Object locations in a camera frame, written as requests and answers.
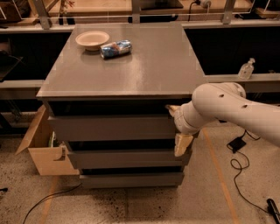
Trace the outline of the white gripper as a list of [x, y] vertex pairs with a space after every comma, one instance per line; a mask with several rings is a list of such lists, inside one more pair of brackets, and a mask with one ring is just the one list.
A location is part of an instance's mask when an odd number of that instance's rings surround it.
[[173, 117], [175, 126], [180, 132], [175, 136], [174, 155], [181, 157], [193, 140], [191, 135], [200, 130], [201, 116], [192, 104], [182, 104], [181, 106], [167, 104], [165, 108]]

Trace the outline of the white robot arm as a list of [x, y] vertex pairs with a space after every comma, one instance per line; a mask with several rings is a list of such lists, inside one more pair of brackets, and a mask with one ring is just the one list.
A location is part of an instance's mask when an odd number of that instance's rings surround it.
[[174, 147], [176, 157], [186, 152], [194, 134], [214, 120], [236, 124], [280, 146], [280, 108], [247, 100], [244, 88], [238, 83], [200, 85], [188, 103], [166, 105], [166, 108], [178, 130]]

